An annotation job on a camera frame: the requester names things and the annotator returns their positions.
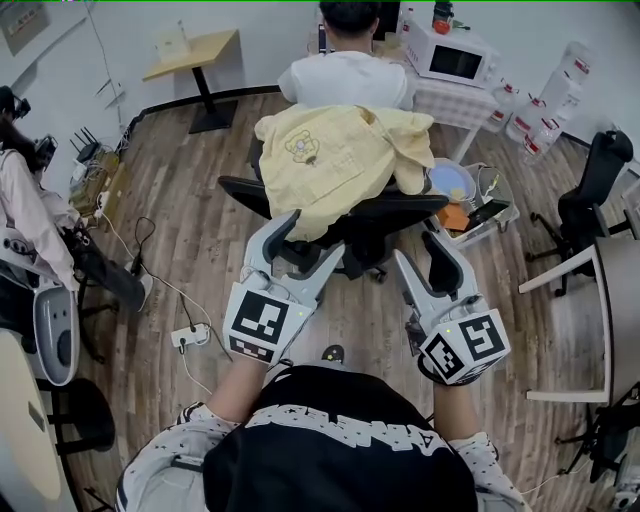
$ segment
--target patterned sleeve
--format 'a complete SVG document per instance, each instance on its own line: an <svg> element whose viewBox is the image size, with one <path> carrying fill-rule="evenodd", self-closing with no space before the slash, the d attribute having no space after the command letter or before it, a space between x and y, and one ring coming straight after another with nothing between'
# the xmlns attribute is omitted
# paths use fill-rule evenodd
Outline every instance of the patterned sleeve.
<svg viewBox="0 0 640 512"><path fill-rule="evenodd" d="M520 492L498 465L486 433L449 443L465 461L476 483L479 512L531 512Z"/></svg>
<svg viewBox="0 0 640 512"><path fill-rule="evenodd" d="M116 511L206 511L198 470L172 463L188 458L198 468L207 452L238 425L219 418L202 402L185 408L176 423L153 438L125 468L118 482Z"/></svg>

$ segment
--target forearm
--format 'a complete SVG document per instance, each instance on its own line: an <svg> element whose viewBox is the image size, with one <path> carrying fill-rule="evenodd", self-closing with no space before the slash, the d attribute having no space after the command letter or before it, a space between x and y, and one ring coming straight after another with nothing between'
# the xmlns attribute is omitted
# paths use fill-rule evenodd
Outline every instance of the forearm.
<svg viewBox="0 0 640 512"><path fill-rule="evenodd" d="M249 417L257 400L268 366L264 363L236 356L229 372L207 402L207 407L216 416L237 423Z"/></svg>
<svg viewBox="0 0 640 512"><path fill-rule="evenodd" d="M469 386L433 385L435 429L446 441L468 439L480 432Z"/></svg>

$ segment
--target office chair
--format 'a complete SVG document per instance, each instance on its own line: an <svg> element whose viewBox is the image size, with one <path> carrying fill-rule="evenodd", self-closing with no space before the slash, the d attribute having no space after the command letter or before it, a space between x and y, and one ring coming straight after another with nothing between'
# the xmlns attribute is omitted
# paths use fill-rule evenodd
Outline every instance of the office chair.
<svg viewBox="0 0 640 512"><path fill-rule="evenodd" d="M640 401L632 405L624 405L624 403L632 396L637 397L639 386L640 383L636 384L617 404L596 409L598 417L595 421L587 404L586 432L571 439L556 438L555 440L559 445L582 442L570 466L567 469L561 469L558 474L570 473L583 455L589 455L593 460L590 482L595 483L607 469L610 469L616 474L617 485L618 480L624 475L627 456L624 455L619 462L616 460L627 446L629 431L640 426Z"/></svg>
<svg viewBox="0 0 640 512"><path fill-rule="evenodd" d="M218 183L229 196L251 211L271 218L269 200L259 181L220 176ZM370 272L376 281L384 282L387 272L381 265L391 257L400 231L428 219L448 203L449 200L440 195L408 196L385 191L356 205L348 215L329 226L319 239L285 242L279 255L305 273L317 263L323 250L344 241L343 268L336 272L351 280Z"/></svg>
<svg viewBox="0 0 640 512"><path fill-rule="evenodd" d="M622 166L632 158L633 145L623 132L597 133L591 143L580 184L558 201L558 214L562 221L560 231L558 232L542 215L531 213L531 221L542 223L556 245L555 249L540 254L528 252L525 254L525 260L531 262L557 254L565 261L593 245L596 237L608 237L623 231L625 228L610 230L599 207L607 200ZM593 265L582 265L574 273L593 277ZM566 292L565 274L562 276L562 287L555 291L555 295L561 297Z"/></svg>

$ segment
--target orange object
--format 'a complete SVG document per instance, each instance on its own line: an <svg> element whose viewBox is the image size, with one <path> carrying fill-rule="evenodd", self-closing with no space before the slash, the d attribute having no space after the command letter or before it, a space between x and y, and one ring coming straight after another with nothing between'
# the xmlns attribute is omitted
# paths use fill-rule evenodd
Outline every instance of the orange object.
<svg viewBox="0 0 640 512"><path fill-rule="evenodd" d="M464 231L469 225L469 217L459 204L448 204L436 213L440 224L447 229Z"/></svg>
<svg viewBox="0 0 640 512"><path fill-rule="evenodd" d="M451 30L451 25L444 20L438 20L433 24L433 30L435 30L438 34L448 34Z"/></svg>

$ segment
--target framed picture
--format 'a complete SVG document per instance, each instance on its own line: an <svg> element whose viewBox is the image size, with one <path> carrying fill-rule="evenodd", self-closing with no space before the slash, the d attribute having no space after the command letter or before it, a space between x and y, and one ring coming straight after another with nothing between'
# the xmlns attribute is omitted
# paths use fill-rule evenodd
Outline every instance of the framed picture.
<svg viewBox="0 0 640 512"><path fill-rule="evenodd" d="M16 55L49 26L43 3L10 3L0 6L0 28L11 55Z"/></svg>

